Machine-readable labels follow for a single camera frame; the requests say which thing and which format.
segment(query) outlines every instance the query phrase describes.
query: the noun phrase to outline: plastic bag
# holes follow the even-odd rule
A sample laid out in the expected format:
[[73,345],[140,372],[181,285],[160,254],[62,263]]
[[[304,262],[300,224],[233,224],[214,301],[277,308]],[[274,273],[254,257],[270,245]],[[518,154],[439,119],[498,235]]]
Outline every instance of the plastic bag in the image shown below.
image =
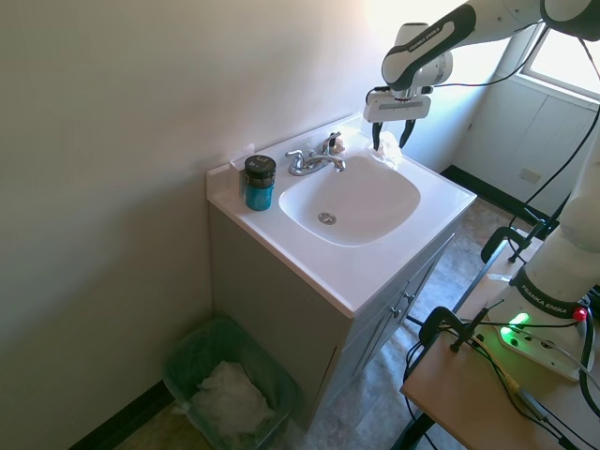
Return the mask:
[[252,434],[275,414],[238,363],[221,362],[198,387],[191,401],[221,436]]
[[377,151],[373,149],[372,143],[368,150],[375,159],[394,170],[398,168],[398,164],[402,160],[400,144],[396,140],[396,137],[389,131],[385,131],[380,135],[380,144]]

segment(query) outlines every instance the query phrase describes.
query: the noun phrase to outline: tile floor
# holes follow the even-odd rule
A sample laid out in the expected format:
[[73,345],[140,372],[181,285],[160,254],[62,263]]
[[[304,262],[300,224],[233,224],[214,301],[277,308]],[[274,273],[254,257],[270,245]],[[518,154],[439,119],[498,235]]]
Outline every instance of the tile floor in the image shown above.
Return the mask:
[[[479,252],[491,234],[510,216],[478,200],[467,213],[454,241],[431,275],[412,315],[424,320],[438,305],[452,307],[483,264]],[[521,229],[529,230],[522,222]],[[399,393],[406,351],[416,342],[418,329],[400,327],[365,371],[314,422],[309,433],[288,425],[273,450],[389,450],[410,416]],[[166,408],[121,443],[117,450],[208,450],[211,447],[183,416]],[[429,436],[440,449],[463,448],[439,426]],[[428,443],[419,450],[429,449]]]

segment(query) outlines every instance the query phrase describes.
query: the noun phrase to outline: jar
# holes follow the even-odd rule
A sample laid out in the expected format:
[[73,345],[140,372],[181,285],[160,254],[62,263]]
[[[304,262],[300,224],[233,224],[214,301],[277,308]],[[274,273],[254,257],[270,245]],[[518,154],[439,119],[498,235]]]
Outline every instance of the jar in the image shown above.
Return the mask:
[[264,211],[271,206],[275,186],[276,162],[263,155],[248,157],[244,163],[246,173],[246,206],[254,211]]

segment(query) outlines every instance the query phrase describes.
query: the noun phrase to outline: faucet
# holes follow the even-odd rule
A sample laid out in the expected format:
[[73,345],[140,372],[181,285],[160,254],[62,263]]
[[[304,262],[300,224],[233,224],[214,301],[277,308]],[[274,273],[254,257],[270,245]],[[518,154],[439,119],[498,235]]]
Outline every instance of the faucet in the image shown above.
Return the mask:
[[331,155],[331,149],[336,146],[336,139],[341,136],[341,133],[331,133],[331,135],[322,142],[321,149],[317,149],[316,152],[311,152],[310,155]]
[[314,155],[305,157],[302,150],[294,150],[285,154],[286,157],[293,157],[289,172],[294,176],[304,176],[315,173],[333,162],[336,172],[346,170],[346,162],[341,157],[331,155]]

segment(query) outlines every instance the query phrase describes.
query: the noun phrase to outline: white countertop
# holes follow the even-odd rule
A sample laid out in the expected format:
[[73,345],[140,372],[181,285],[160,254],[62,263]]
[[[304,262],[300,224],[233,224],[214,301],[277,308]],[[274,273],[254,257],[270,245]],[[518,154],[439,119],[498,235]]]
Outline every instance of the white countertop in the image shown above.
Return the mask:
[[[368,138],[357,134],[361,120],[362,117],[353,116],[261,151],[277,162],[273,202],[267,211],[251,211],[243,198],[232,194],[228,165],[207,174],[208,201],[349,318],[358,314],[476,198],[468,190],[404,157],[397,171],[419,189],[421,201],[412,215],[389,234],[362,246],[348,247],[329,242],[300,226],[279,206],[279,196],[299,181],[299,177],[288,173],[290,160],[284,153],[306,149],[307,145],[314,148],[315,142],[338,130],[347,147],[341,154],[343,158],[354,150],[363,151]],[[323,170],[333,171],[333,167]]]

